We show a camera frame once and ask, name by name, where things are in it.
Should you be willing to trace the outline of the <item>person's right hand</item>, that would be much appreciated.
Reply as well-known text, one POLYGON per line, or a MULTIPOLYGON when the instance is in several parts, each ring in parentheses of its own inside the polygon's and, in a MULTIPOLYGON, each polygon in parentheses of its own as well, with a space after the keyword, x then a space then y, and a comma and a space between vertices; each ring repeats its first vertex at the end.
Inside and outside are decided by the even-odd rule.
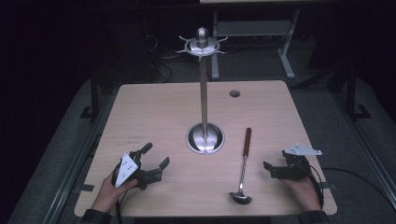
POLYGON ((308 177, 298 181, 281 179, 281 182, 289 188, 294 199, 305 212, 321 209, 315 187, 308 177))

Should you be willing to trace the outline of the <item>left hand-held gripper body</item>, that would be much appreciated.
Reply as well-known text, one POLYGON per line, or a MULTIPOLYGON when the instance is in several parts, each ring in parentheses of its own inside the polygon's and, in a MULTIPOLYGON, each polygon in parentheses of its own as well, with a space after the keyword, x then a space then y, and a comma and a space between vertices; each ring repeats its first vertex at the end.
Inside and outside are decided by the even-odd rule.
POLYGON ((115 188, 119 188, 126 181, 135 179, 136 187, 145 190, 148 185, 162 180, 163 166, 157 169, 145 171, 141 169, 142 152, 125 153, 120 159, 119 164, 113 170, 111 184, 115 188))

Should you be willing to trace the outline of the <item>black metal stand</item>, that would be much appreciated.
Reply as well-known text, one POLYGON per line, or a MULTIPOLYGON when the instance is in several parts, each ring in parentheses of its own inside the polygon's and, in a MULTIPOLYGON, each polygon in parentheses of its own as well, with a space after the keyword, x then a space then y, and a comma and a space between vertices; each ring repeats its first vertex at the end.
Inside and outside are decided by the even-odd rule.
POLYGON ((90 122, 94 122, 99 113, 99 87, 96 71, 91 73, 90 86, 91 105, 84 107, 82 113, 80 114, 80 118, 89 119, 90 122))
POLYGON ((353 121, 371 117, 364 105, 356 104, 356 76, 352 65, 347 67, 346 74, 346 113, 353 121))

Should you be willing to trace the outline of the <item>metal ladle with wooden handle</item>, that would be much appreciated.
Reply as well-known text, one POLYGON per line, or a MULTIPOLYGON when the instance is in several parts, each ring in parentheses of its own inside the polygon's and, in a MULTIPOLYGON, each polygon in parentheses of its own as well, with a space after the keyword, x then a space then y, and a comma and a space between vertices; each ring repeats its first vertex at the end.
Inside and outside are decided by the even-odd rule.
POLYGON ((244 180, 245 180, 248 153, 250 149, 250 139, 251 139, 251 129, 247 128, 244 147, 243 147, 243 162, 242 162, 242 170, 238 185, 238 191, 230 192, 233 201, 239 204, 249 204, 252 201, 252 199, 249 196, 244 194, 244 180))

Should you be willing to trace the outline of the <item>person's left hand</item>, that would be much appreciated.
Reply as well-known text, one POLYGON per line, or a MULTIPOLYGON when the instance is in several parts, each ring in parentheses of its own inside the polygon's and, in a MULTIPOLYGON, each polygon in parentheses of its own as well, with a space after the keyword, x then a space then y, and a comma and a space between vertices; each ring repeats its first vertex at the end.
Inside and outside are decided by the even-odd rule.
POLYGON ((112 175, 109 175, 103 180, 102 186, 91 206, 91 209, 103 213, 109 213, 115 207, 120 196, 137 185, 137 180, 132 179, 124 182, 120 187, 115 188, 112 185, 111 180, 112 175))

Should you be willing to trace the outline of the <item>white metal desk frame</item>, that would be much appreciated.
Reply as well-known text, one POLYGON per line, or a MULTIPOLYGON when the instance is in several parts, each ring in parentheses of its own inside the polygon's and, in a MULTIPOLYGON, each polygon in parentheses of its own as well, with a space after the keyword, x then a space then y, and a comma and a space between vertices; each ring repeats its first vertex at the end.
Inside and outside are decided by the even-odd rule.
POLYGON ((288 50, 297 25, 301 10, 293 11, 290 20, 283 21, 220 21, 218 12, 214 12, 213 36, 237 37, 237 36, 282 36, 284 44, 277 50, 278 58, 282 63, 286 77, 295 79, 294 72, 288 59, 288 50))

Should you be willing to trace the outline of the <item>metal utensil stand with hooks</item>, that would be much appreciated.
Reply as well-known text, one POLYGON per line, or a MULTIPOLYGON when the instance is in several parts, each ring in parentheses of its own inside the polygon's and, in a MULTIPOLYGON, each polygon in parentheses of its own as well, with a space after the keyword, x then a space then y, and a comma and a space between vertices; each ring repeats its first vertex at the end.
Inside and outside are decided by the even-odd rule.
POLYGON ((219 41, 209 36, 205 27, 200 27, 195 37, 185 41, 181 53, 188 53, 198 58, 200 76, 201 122, 189 128, 186 134, 188 148, 200 155, 210 155, 219 151, 224 142, 224 131, 216 124, 208 121, 208 92, 207 92, 207 59, 219 52, 219 41))

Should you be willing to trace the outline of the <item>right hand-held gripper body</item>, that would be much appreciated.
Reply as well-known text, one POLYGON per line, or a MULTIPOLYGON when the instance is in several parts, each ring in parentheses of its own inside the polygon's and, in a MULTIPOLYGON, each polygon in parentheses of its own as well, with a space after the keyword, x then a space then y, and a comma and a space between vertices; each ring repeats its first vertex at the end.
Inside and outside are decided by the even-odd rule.
POLYGON ((295 144, 282 151, 285 166, 270 166, 270 175, 276 179, 302 180, 311 174, 307 156, 321 156, 322 151, 295 144))

